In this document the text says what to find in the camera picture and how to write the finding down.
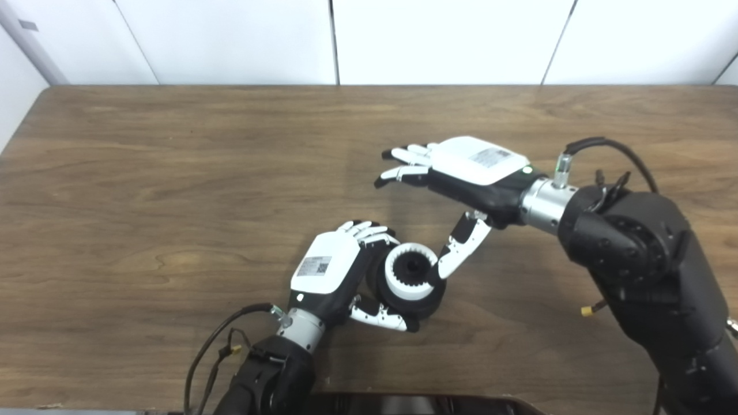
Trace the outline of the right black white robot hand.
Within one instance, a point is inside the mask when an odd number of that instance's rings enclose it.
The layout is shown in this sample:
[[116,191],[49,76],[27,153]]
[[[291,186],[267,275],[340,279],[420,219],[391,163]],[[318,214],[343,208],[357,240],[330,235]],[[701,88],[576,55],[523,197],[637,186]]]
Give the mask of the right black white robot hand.
[[523,155],[471,136],[405,145],[385,150],[382,158],[399,166],[380,173],[374,187],[391,182],[425,187],[469,208],[427,273],[432,286],[446,280],[493,229],[523,226],[524,196],[544,176]]

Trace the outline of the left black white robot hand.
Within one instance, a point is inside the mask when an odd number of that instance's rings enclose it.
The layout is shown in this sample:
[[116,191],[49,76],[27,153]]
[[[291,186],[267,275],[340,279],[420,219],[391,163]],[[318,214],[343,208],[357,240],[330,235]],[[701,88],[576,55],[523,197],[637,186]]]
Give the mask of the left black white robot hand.
[[358,289],[374,260],[397,247],[395,232],[373,221],[350,220],[318,234],[290,281],[288,309],[307,312],[327,328],[355,321],[416,333],[420,323]]

